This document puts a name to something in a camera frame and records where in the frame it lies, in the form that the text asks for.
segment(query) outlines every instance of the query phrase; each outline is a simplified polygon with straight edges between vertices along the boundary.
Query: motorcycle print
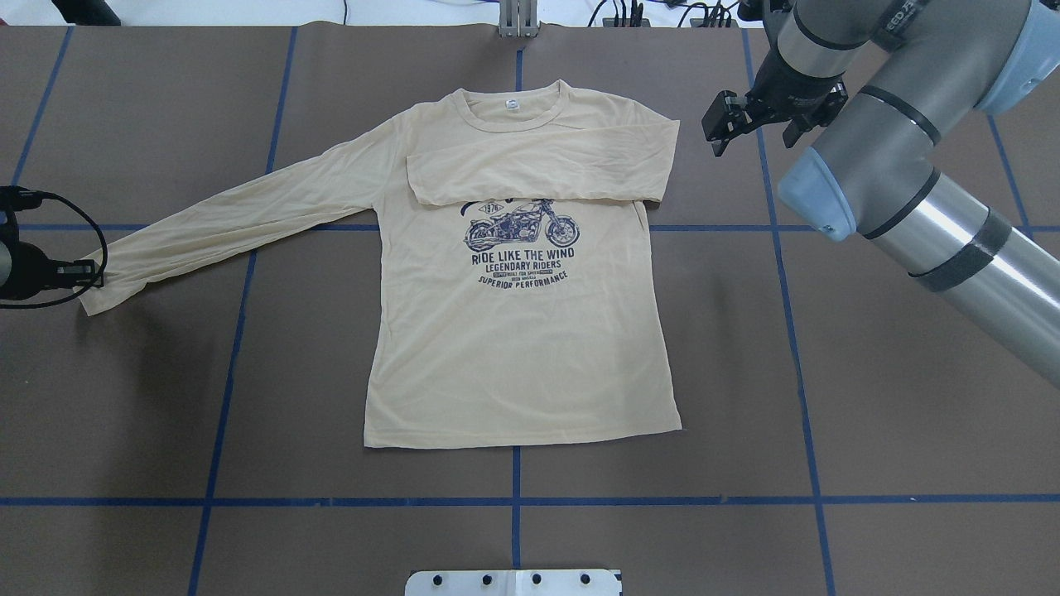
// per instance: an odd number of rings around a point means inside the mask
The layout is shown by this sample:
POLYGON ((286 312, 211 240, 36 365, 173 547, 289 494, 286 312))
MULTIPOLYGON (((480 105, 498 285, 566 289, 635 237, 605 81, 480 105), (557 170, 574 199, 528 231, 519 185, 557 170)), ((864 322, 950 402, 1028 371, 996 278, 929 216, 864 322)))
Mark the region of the motorcycle print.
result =
POLYGON ((555 246, 566 248, 578 241, 581 231, 573 218, 556 215, 552 203, 551 198, 535 198, 511 213, 475 220, 467 228, 464 243, 475 252, 481 252, 498 244, 536 242, 542 220, 548 215, 545 238, 555 246))

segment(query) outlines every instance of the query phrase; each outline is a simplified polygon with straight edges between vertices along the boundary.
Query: shirt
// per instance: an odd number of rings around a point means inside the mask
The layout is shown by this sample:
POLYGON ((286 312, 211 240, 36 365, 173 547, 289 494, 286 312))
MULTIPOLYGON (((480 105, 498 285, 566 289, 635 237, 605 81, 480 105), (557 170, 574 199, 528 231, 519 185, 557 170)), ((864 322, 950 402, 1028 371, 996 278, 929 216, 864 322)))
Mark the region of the shirt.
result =
POLYGON ((106 285, 81 300, 93 315, 149 282, 374 209, 367 446, 677 430, 642 203, 662 198, 677 126, 563 81, 458 89, 111 243, 106 285))

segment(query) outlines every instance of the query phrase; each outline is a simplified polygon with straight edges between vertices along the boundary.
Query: shirt sleeve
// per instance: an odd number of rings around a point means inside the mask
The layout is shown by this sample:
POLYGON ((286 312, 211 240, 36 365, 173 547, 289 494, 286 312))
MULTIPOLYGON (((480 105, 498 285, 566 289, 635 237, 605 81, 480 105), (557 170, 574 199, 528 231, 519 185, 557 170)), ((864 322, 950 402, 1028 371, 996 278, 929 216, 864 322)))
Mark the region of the shirt sleeve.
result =
POLYGON ((410 155, 409 186, 424 205, 512 197, 661 200, 679 123, 655 117, 644 124, 506 134, 410 155))
MULTIPOLYGON (((193 271, 375 206, 394 169, 394 119, 322 155, 227 190, 107 245, 105 285, 85 312, 112 309, 151 282, 193 271)), ((86 257, 100 262, 102 251, 86 257)))

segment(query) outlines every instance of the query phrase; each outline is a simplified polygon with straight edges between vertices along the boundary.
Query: white bracket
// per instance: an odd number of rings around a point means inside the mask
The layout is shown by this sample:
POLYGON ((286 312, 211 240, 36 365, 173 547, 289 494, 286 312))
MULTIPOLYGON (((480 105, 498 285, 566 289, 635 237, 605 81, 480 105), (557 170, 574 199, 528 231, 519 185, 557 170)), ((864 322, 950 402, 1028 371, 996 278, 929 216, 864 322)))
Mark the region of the white bracket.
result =
POLYGON ((537 36, 537 0, 500 0, 501 37, 537 36))
POLYGON ((405 596, 621 596, 622 573, 608 569, 417 572, 405 596))

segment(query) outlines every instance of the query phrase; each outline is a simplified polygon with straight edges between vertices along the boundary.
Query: gray robot arm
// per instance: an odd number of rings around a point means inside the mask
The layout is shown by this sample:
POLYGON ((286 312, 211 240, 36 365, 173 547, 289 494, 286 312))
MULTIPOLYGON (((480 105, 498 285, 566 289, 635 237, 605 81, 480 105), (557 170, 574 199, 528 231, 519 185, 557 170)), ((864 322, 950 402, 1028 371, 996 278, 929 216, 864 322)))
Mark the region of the gray robot arm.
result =
POLYGON ((764 2, 741 5, 772 30, 754 88, 704 117, 714 153, 764 123, 791 120, 789 146, 827 125, 781 200, 836 242, 860 232, 1060 387, 1060 263, 928 160, 971 109, 1008 109, 1060 64, 1055 2, 764 2), (869 40, 890 56, 844 107, 842 74, 869 40))

